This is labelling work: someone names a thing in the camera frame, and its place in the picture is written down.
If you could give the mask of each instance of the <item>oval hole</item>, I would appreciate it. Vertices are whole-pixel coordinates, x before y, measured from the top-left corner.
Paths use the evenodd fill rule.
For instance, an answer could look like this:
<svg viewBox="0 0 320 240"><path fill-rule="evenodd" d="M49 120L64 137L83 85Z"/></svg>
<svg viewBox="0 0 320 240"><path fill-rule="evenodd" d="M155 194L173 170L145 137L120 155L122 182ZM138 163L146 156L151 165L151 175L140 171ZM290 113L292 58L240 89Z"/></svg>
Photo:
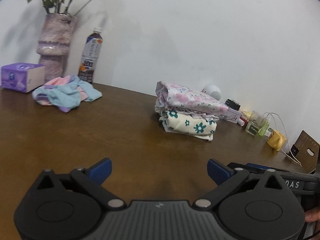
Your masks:
<svg viewBox="0 0 320 240"><path fill-rule="evenodd" d="M311 156L315 155L309 148L307 149L307 152L308 152Z"/></svg>

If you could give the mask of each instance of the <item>metal screw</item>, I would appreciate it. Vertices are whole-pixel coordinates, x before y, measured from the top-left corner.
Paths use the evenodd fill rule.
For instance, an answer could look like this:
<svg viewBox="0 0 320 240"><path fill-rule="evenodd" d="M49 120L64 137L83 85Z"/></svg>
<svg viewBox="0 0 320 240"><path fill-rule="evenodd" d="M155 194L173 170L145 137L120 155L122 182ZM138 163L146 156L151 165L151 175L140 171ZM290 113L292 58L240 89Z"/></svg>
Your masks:
<svg viewBox="0 0 320 240"><path fill-rule="evenodd" d="M113 208L118 208L122 207L124 205L123 200L121 199L111 199L108 201L108 206L113 207Z"/></svg>
<svg viewBox="0 0 320 240"><path fill-rule="evenodd" d="M198 199L195 204L198 207L210 207L211 201L207 199Z"/></svg>

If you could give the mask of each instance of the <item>finger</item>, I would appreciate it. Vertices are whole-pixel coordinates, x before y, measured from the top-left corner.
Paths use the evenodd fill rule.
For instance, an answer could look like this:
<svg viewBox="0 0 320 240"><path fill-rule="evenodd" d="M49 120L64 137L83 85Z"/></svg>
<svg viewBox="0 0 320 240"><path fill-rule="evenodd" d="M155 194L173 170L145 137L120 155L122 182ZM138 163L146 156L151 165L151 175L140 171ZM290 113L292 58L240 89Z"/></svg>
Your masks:
<svg viewBox="0 0 320 240"><path fill-rule="evenodd" d="M314 233L318 232L319 230L320 230L320 222L317 222ZM313 237L311 240L320 240L320 234Z"/></svg>
<svg viewBox="0 0 320 240"><path fill-rule="evenodd" d="M305 221L307 223L315 222L320 220L320 207L317 206L313 209L308 210L305 213Z"/></svg>

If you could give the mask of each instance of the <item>light blue cloth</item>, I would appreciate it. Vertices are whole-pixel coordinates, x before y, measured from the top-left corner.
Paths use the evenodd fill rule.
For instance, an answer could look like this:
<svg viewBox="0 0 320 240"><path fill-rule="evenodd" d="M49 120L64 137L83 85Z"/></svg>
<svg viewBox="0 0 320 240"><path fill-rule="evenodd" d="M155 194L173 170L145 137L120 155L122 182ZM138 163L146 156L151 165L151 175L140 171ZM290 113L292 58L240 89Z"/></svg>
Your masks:
<svg viewBox="0 0 320 240"><path fill-rule="evenodd" d="M94 101L102 96L101 92L94 89L91 84L73 75L70 77L68 84L64 86L44 85L34 90L32 97L38 103L41 103L41 100L48 100L52 105L58 106L60 110L68 112L68 109L76 108L81 103L80 92L77 89L78 86L88 96L84 101Z"/></svg>

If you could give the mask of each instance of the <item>wooden table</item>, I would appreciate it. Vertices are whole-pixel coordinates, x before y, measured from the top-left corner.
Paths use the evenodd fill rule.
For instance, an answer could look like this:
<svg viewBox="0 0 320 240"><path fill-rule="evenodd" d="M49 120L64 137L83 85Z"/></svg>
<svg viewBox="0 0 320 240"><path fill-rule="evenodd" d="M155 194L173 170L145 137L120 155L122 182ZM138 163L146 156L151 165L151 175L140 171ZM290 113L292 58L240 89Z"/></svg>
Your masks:
<svg viewBox="0 0 320 240"><path fill-rule="evenodd" d="M40 106L31 94L0 90L0 239L20 239L13 213L44 168L68 173L104 157L113 162L103 186L123 198L187 199L215 188L206 164L248 162L304 172L266 137L219 121L212 142L167 133L154 112L156 97L95 84L103 97L65 114Z"/></svg>

